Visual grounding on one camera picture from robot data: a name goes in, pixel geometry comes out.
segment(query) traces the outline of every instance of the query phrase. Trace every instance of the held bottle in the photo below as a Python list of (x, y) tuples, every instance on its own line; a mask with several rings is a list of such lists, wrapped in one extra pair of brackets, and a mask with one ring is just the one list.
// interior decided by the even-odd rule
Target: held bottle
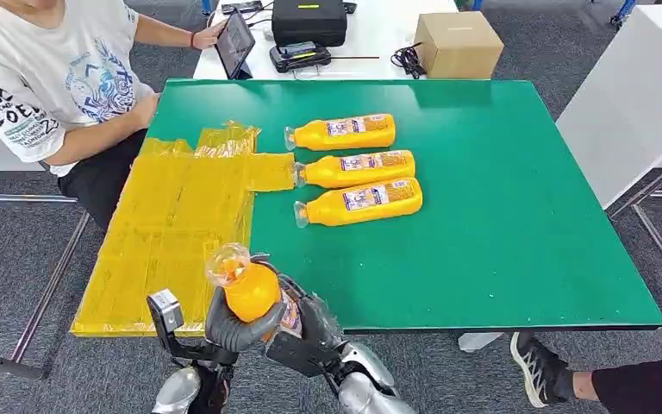
[(285, 146), (290, 151), (388, 147), (395, 141), (395, 121), (390, 114), (311, 121), (300, 128), (285, 127)]
[(243, 322), (264, 316), (279, 301), (288, 307), (280, 321), (284, 329), (298, 337), (302, 326), (297, 303), (280, 288), (278, 276), (268, 267), (250, 261), (250, 252), (239, 243), (217, 249), (207, 261), (206, 274), (212, 285), (220, 286), (229, 309)]
[(422, 190), (416, 179), (388, 179), (342, 190), (327, 191), (307, 204), (296, 201), (296, 224), (341, 226), (379, 218), (416, 213), (422, 207)]
[(414, 176), (415, 159), (408, 150), (350, 157), (327, 155), (308, 165), (297, 162), (293, 166), (293, 182), (296, 187), (315, 184), (325, 188), (341, 188)]

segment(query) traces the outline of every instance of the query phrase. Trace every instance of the white table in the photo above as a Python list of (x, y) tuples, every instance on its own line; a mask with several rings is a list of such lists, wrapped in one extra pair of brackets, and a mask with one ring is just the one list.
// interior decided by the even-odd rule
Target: white table
[[(234, 0), (221, 0), (223, 3), (236, 3)], [(297, 71), (298, 78), (323, 79), (399, 79), (411, 78), (404, 70), (390, 63), (390, 56), (400, 47), (411, 46), (417, 30), (417, 18), (424, 13), (452, 13), (458, 11), (453, 0), (356, 0), (358, 7), (353, 15), (348, 15), (347, 39), (341, 47), (330, 47), (334, 57), (374, 56), (378, 59), (332, 60), (328, 66), (320, 66), (316, 76), (315, 68)], [(270, 10), (258, 13), (249, 22), (269, 19)], [(215, 22), (224, 16), (218, 15)], [(256, 79), (293, 79), (294, 74), (278, 73), (270, 61), (270, 49), (275, 42), (265, 37), (270, 30), (270, 22), (262, 22), (252, 28), (255, 47), (247, 57), (247, 65)], [(222, 63), (214, 48), (202, 52), (194, 79), (226, 79)]]
[(634, 9), (557, 128), (603, 208), (662, 166), (662, 5)]

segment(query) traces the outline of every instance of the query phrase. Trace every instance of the black device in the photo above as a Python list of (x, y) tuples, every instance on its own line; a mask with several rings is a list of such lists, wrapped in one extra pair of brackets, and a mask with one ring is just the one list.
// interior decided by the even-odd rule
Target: black device
[(263, 9), (262, 2), (244, 2), (244, 3), (231, 3), (222, 5), (222, 14), (231, 15), (234, 9), (240, 13), (251, 13), (253, 11), (261, 11)]
[(306, 41), (304, 43), (272, 47), (270, 49), (270, 60), (272, 60), (275, 70), (279, 73), (287, 73), (302, 67), (328, 65), (331, 63), (331, 53), (318, 43)]
[(255, 46), (255, 38), (250, 32), (242, 14), (235, 9), (229, 15), (227, 24), (217, 36), (215, 49), (224, 66), (227, 79), (250, 79), (253, 75), (245, 60)]
[(272, 35), (279, 46), (314, 41), (341, 46), (347, 37), (347, 13), (341, 0), (276, 0)]
[(356, 3), (344, 2), (344, 10), (348, 15), (353, 15), (353, 12), (356, 11)]

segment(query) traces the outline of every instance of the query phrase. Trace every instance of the sneaker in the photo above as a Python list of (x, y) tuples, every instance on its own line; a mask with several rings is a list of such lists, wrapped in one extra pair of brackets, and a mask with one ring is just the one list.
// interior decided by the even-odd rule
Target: sneaker
[(524, 387), (529, 402), (536, 408), (565, 402), (565, 398), (555, 393), (554, 386), (560, 373), (567, 369), (567, 363), (545, 348), (536, 338), (520, 339), (520, 336), (520, 332), (511, 336), (509, 348), (511, 356), (524, 373)]

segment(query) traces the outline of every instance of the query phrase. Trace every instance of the bottle cap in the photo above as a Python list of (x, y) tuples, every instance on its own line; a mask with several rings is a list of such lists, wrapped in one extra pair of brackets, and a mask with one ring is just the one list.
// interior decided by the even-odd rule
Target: bottle cap
[(293, 185), (303, 187), (306, 185), (306, 166), (300, 162), (293, 163)]
[(306, 204), (296, 201), (293, 203), (293, 212), (296, 214), (296, 224), (302, 229), (309, 225), (308, 211), (306, 210)]
[(204, 274), (215, 286), (235, 282), (250, 264), (250, 251), (239, 243), (228, 243), (218, 248), (208, 259)]
[(291, 127), (285, 127), (285, 147), (288, 148), (288, 151), (292, 151), (296, 147), (296, 140), (293, 138), (294, 131), (295, 130)]

